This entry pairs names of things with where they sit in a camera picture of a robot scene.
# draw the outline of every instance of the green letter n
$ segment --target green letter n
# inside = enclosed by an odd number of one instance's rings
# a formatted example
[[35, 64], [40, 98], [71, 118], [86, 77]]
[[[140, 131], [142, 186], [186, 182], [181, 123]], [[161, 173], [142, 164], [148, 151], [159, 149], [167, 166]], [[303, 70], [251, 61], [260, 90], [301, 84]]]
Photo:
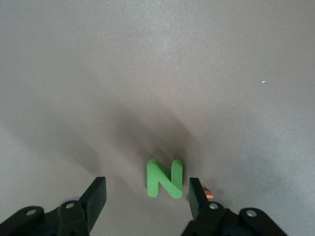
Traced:
[[174, 160], [171, 174], [156, 159], [151, 159], [147, 165], [148, 195], [158, 195], [159, 184], [175, 199], [181, 198], [183, 193], [183, 163]]

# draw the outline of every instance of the gray surface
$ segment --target gray surface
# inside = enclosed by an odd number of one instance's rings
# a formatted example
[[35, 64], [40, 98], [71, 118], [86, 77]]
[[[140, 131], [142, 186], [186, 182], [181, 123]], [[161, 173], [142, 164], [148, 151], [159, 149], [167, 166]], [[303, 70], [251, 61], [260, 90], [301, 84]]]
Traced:
[[[180, 235], [189, 177], [314, 235], [314, 1], [1, 1], [0, 221], [106, 176], [93, 236]], [[185, 164], [184, 196], [145, 167]]]

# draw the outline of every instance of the orange object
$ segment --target orange object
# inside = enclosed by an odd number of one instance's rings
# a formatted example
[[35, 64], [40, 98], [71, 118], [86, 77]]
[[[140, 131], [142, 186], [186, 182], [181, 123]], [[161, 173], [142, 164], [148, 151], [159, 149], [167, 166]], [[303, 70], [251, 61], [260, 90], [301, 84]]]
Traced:
[[209, 189], [203, 188], [203, 191], [205, 192], [205, 194], [206, 194], [206, 196], [207, 196], [207, 199], [212, 199], [212, 198], [214, 198], [213, 193], [212, 193]]

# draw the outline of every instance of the letter n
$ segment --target letter n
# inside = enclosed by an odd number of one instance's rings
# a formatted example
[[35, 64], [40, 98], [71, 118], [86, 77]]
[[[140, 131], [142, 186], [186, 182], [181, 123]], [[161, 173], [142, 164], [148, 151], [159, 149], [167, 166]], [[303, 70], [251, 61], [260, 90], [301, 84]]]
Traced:
[[158, 195], [159, 184], [175, 199], [181, 198], [183, 193], [183, 163], [174, 160], [171, 174], [156, 159], [151, 159], [147, 165], [148, 195]]

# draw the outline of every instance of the screw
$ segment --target screw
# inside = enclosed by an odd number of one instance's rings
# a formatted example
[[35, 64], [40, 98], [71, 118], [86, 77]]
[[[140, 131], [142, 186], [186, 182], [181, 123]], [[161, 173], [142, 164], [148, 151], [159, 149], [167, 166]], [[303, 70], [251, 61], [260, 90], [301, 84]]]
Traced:
[[212, 209], [212, 210], [216, 210], [219, 208], [219, 206], [216, 204], [216, 203], [210, 203], [209, 204], [209, 207]]
[[36, 212], [35, 209], [33, 210], [29, 210], [28, 212], [26, 212], [26, 215], [29, 216], [29, 215], [33, 215], [34, 213]]
[[247, 210], [246, 211], [246, 214], [249, 216], [249, 217], [256, 217], [257, 216], [257, 213], [253, 210]]
[[72, 207], [74, 207], [73, 203], [68, 203], [67, 205], [65, 205], [65, 208], [67, 209], [72, 208]]

